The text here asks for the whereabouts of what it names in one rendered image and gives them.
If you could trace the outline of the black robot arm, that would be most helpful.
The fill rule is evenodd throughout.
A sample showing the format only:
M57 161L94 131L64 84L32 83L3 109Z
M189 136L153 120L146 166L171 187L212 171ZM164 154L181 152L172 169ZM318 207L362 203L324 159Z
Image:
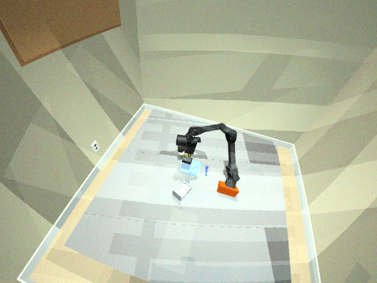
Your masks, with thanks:
M187 144L190 148L195 148L197 142L201 143L200 137L195 137L207 131L221 130L225 135L228 143L228 166L226 166L226 172L228 179L226 179L225 185L229 188L235 189L236 182L240 180L238 176L238 167L236 166L235 155L235 141L237 137L237 131L226 126L224 123L212 124L208 126L191 126L186 135L177 134L176 146L178 146L178 152L186 153Z

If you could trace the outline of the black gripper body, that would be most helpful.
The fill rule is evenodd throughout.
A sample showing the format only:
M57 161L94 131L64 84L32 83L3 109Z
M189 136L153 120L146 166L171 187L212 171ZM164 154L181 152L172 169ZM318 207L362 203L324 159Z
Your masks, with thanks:
M182 162L183 163L186 163L186 164L191 164L192 163L192 157L191 157L191 155L194 153L194 151L195 151L195 148L190 148L189 146L188 146L188 144L187 144L187 154L188 154L188 156L183 156L183 159L182 159ZM190 156L189 156L190 155Z

